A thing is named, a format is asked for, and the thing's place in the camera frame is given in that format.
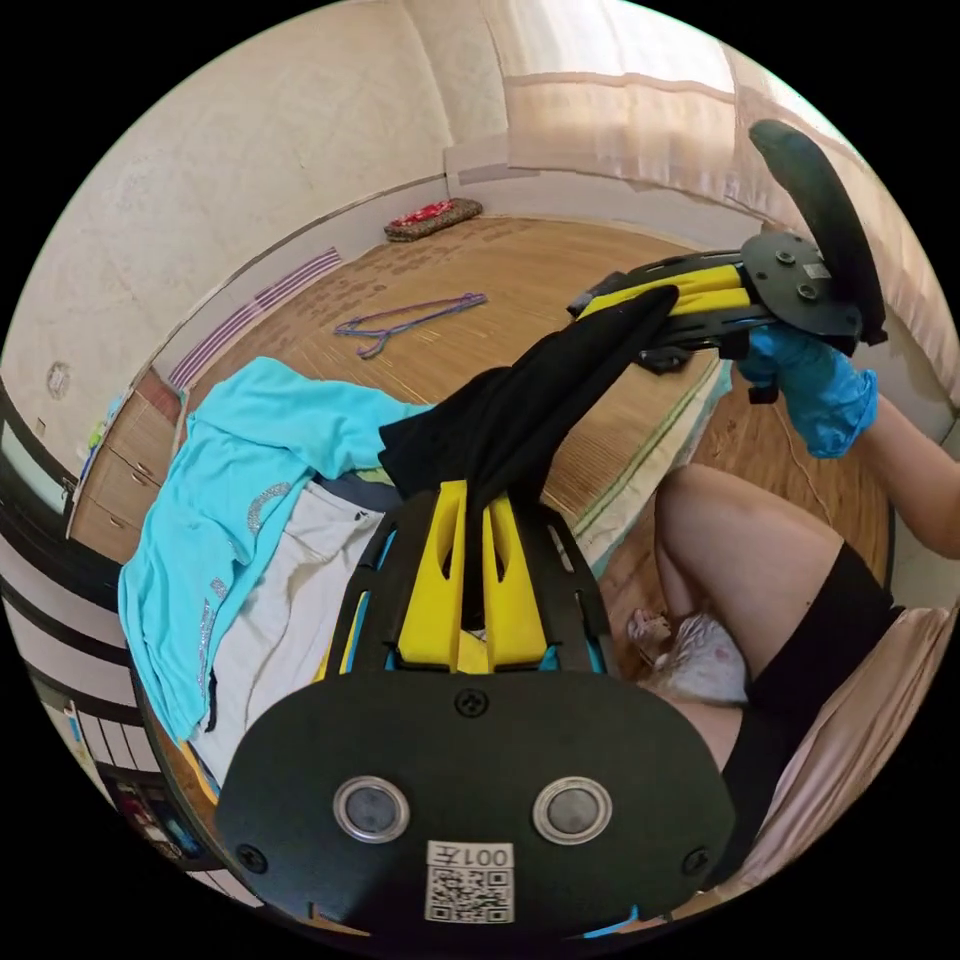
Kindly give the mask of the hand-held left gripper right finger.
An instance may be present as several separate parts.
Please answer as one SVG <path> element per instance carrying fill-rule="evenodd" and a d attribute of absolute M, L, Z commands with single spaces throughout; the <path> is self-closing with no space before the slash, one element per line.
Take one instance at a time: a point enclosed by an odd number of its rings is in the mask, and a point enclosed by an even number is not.
<path fill-rule="evenodd" d="M 488 668 L 538 666 L 548 641 L 520 525 L 507 495 L 483 511 L 482 593 Z"/>

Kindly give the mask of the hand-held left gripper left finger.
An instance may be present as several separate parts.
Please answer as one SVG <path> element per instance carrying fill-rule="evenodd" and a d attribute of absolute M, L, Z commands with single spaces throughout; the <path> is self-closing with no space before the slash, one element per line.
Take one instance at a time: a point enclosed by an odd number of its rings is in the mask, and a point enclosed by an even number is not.
<path fill-rule="evenodd" d="M 466 557 L 467 485 L 440 486 L 397 644 L 408 666 L 456 669 Z"/>

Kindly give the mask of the person's right hand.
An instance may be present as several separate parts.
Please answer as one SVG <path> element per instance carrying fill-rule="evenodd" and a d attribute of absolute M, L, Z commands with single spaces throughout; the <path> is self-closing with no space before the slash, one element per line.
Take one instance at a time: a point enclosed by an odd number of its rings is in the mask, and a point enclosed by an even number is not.
<path fill-rule="evenodd" d="M 778 389 L 814 458 L 844 456 L 876 420 L 876 374 L 858 370 L 846 355 L 802 332 L 780 325 L 752 330 L 737 366 L 751 386 Z"/>

